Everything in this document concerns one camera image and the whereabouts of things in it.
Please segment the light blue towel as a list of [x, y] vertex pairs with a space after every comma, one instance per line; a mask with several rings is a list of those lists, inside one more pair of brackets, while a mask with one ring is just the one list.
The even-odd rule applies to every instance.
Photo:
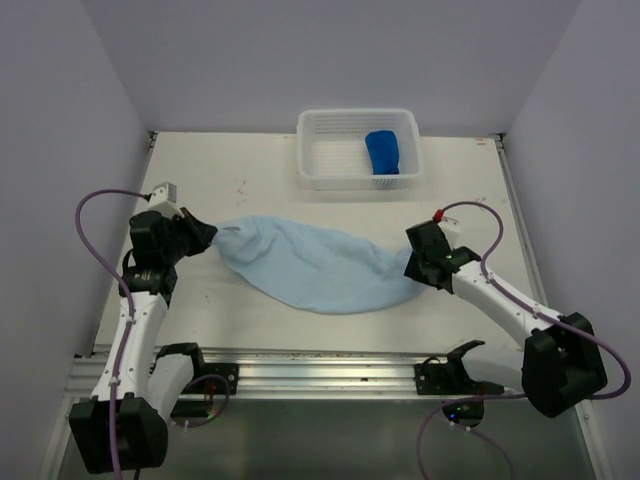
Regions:
[[409, 248], [390, 252], [346, 232], [274, 216], [222, 223], [213, 243], [249, 284], [296, 309], [327, 315], [379, 311], [420, 296], [404, 275]]

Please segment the dark blue towel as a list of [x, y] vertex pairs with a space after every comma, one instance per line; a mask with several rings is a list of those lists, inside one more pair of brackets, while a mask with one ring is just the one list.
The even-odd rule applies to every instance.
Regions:
[[365, 136], [365, 146], [374, 175], [399, 174], [399, 145], [393, 131], [378, 130]]

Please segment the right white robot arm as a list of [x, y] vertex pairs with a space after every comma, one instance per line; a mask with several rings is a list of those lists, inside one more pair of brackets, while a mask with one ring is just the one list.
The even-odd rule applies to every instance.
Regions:
[[434, 220], [406, 231], [411, 255], [406, 277], [471, 304], [518, 345], [510, 351], [469, 341], [443, 363], [416, 365], [423, 394], [524, 393], [534, 408], [554, 418], [603, 389], [607, 375], [591, 323], [562, 315], [499, 279], [467, 247], [454, 248]]

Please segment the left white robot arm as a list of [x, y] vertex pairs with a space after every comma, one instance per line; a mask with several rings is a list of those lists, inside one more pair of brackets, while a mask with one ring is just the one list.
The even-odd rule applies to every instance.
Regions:
[[205, 252], [216, 233], [186, 208], [173, 216], [146, 210], [130, 219], [132, 247], [114, 272], [121, 302], [112, 350], [91, 394], [69, 415], [89, 473], [121, 478], [161, 466], [181, 395], [235, 394], [237, 365], [206, 362], [195, 342], [155, 346], [177, 284], [177, 263]]

